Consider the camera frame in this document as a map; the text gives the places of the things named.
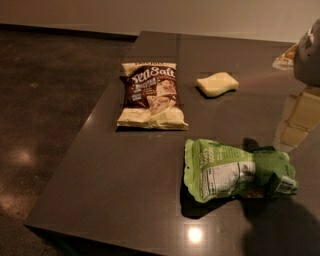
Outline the brown sea salt chip bag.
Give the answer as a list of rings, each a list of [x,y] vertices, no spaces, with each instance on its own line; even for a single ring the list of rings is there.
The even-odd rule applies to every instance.
[[[119,127],[187,130],[181,110],[176,63],[123,63],[124,106]]]

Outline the green rice chip bag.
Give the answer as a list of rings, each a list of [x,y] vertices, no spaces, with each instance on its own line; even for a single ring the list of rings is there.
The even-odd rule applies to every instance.
[[[184,184],[199,203],[294,195],[298,189],[288,154],[272,147],[245,151],[207,139],[189,139],[184,160]]]

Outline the orange snack bag at edge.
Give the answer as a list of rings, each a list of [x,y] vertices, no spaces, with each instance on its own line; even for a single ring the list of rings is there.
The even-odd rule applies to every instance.
[[[294,68],[294,57],[296,55],[297,48],[297,44],[292,45],[274,60],[272,66],[282,71],[292,70]]]

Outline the pale yellow sponge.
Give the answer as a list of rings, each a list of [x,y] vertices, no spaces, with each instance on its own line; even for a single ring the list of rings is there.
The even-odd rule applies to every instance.
[[[202,93],[207,97],[218,97],[228,91],[237,90],[239,82],[226,72],[218,72],[197,80]]]

